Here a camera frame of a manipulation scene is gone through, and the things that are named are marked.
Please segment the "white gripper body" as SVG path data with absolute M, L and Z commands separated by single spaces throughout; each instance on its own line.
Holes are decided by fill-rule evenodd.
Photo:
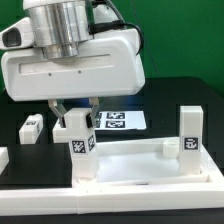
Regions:
M 47 60 L 38 48 L 8 51 L 1 68 L 15 101 L 134 95 L 145 84 L 134 29 L 99 33 L 75 57 Z

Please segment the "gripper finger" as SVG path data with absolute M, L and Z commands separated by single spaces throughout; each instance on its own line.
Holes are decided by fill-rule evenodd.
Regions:
M 88 128 L 93 128 L 96 126 L 96 116 L 100 107 L 100 99 L 98 97 L 90 97 L 89 104 L 91 111 L 86 115 L 86 122 Z
M 52 112 L 59 119 L 59 124 L 62 128 L 65 127 L 64 115 L 66 114 L 66 109 L 63 106 L 63 100 L 51 99 L 48 101 L 48 106 Z

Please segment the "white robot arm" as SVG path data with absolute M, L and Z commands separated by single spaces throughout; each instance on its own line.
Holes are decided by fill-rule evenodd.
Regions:
M 15 101 L 46 100 L 65 124 L 65 99 L 133 95 L 145 84 L 141 29 L 111 0 L 23 0 L 27 16 L 0 32 L 1 69 Z

